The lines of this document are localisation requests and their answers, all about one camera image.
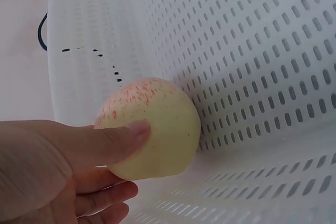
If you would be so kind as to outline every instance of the perforated plastic surface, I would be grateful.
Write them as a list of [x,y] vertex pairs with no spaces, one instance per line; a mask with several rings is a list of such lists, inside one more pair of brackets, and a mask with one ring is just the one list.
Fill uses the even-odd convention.
[[92,124],[118,86],[174,81],[198,156],[141,182],[129,223],[334,223],[335,22],[336,0],[50,0],[56,119]]

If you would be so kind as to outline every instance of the human hand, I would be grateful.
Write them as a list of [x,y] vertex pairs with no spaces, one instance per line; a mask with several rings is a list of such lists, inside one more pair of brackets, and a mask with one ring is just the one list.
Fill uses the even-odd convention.
[[0,122],[0,223],[121,222],[129,211],[123,201],[138,193],[137,186],[92,167],[126,159],[149,135],[146,121],[105,130]]

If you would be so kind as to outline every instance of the apple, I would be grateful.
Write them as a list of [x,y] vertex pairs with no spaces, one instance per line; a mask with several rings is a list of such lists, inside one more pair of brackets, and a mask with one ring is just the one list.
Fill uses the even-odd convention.
[[146,78],[118,89],[102,107],[95,129],[145,119],[151,125],[146,145],[108,169],[126,180],[183,172],[196,154],[201,122],[193,102],[171,82]]

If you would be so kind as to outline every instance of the black cable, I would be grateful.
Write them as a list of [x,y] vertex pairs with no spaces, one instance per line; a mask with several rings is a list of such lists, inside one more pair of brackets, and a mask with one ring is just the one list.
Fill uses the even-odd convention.
[[46,15],[44,16],[44,18],[42,19],[40,25],[38,26],[38,29],[37,29],[37,39],[38,39],[38,42],[40,43],[41,47],[47,51],[47,45],[44,43],[43,41],[43,38],[42,38],[42,27],[43,27],[43,24],[44,22],[46,21],[48,17],[48,13],[46,13]]

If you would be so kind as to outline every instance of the white wall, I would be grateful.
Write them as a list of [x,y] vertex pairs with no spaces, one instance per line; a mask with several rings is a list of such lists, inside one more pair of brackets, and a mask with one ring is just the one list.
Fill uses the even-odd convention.
[[[0,0],[0,120],[53,119],[37,29],[48,0]],[[43,28],[46,41],[46,23]]]

